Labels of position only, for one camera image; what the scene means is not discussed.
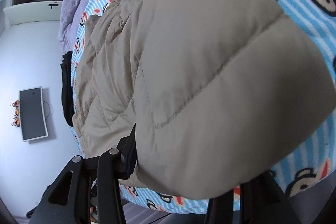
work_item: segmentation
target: wall-mounted tv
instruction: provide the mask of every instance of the wall-mounted tv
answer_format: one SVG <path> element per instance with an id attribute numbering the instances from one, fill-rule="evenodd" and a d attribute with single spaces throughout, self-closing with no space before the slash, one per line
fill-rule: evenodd
<path id="1" fill-rule="evenodd" d="M 47 137 L 42 87 L 20 90 L 19 100 L 22 140 L 26 142 Z"/>

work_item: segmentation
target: bed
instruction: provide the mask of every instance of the bed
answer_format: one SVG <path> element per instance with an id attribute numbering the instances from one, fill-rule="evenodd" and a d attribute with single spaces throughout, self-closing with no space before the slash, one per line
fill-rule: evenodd
<path id="1" fill-rule="evenodd" d="M 72 87 L 76 85 L 76 67 L 85 48 L 84 23 L 91 15 L 102 15 L 112 1 L 80 0 L 73 21 L 65 28 L 62 49 L 73 50 Z M 333 60 L 336 54 L 336 9 L 332 0 L 276 1 L 318 46 L 335 84 Z M 334 110 L 310 138 L 270 170 L 288 197 L 313 186 L 336 169 L 335 118 Z M 72 132 L 82 155 L 85 155 L 73 128 Z M 171 213 L 206 213 L 208 200 L 168 196 L 146 188 L 121 186 L 120 189 L 123 198 L 144 207 Z M 235 188 L 234 205 L 234 210 L 239 210 L 239 188 Z"/>

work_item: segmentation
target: beige cloth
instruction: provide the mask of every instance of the beige cloth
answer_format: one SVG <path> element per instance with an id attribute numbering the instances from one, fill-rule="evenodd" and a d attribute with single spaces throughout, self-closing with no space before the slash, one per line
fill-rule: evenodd
<path id="1" fill-rule="evenodd" d="M 335 107 L 320 51 L 275 0 L 114 0 L 85 39 L 73 124 L 93 157 L 136 123 L 128 185 L 219 196 Z"/>

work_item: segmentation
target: black cable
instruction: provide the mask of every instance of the black cable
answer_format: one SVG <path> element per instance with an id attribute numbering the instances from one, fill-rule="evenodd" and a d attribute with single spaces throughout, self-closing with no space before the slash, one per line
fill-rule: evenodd
<path id="1" fill-rule="evenodd" d="M 165 216 L 162 216 L 162 217 L 160 217 L 160 218 L 158 218 L 158 219 L 156 219 L 156 220 L 154 220 L 154 221 L 152 221 L 152 222 L 150 222 L 150 223 L 148 223 L 148 224 L 153 224 L 154 222 L 156 222 L 156 221 L 158 221 L 158 220 L 160 220 L 160 219 L 162 219 L 162 218 L 164 218 L 164 217 L 166 217 L 166 216 L 168 216 L 168 215 L 170 215 L 171 213 L 169 213 L 169 214 L 166 214 Z"/>
<path id="2" fill-rule="evenodd" d="M 48 107 L 49 107 L 49 113 L 48 113 L 47 117 L 45 118 L 45 119 L 47 120 L 48 117 L 49 117 L 49 115 L 50 115 L 51 109 L 50 109 L 50 105 L 49 105 L 49 103 L 48 103 L 47 101 L 44 101 L 44 102 L 47 103 L 47 104 L 48 104 Z"/>

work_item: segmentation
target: white tv frame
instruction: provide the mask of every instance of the white tv frame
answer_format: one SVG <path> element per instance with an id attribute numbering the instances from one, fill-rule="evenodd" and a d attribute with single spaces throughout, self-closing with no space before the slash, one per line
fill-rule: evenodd
<path id="1" fill-rule="evenodd" d="M 43 98 L 42 98 L 42 87 L 41 86 L 37 86 L 36 88 L 29 88 L 29 89 L 25 89 L 25 90 L 33 90 L 33 89 L 40 89 L 41 90 L 41 107 L 42 107 L 42 116 L 43 116 L 43 122 L 44 122 L 44 129 L 45 129 L 45 136 L 40 136 L 40 137 L 36 137 L 36 138 L 32 138 L 32 139 L 27 139 L 24 140 L 23 139 L 23 133 L 22 133 L 22 124 L 21 124 L 21 110 L 20 110 L 20 92 L 24 91 L 24 90 L 19 90 L 19 119 L 20 119 L 20 129 L 21 129 L 21 138 L 23 142 L 27 142 L 27 141 L 32 141 L 32 140 L 37 140 L 37 139 L 41 139 L 41 138 L 45 138 L 48 137 L 48 130 L 47 130 L 47 124 L 45 122 L 45 115 L 44 115 L 44 107 L 43 107 Z"/>

